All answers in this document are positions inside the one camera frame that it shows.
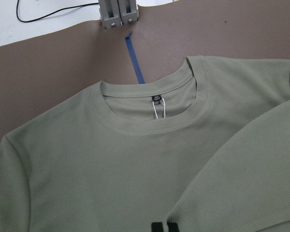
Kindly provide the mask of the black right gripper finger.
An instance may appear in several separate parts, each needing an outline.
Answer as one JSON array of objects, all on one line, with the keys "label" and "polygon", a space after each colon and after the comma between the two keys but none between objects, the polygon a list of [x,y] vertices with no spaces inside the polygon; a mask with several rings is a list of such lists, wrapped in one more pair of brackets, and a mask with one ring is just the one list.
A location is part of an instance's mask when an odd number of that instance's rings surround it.
[{"label": "black right gripper finger", "polygon": [[152,232],[179,232],[178,215],[156,215],[150,222]]}]

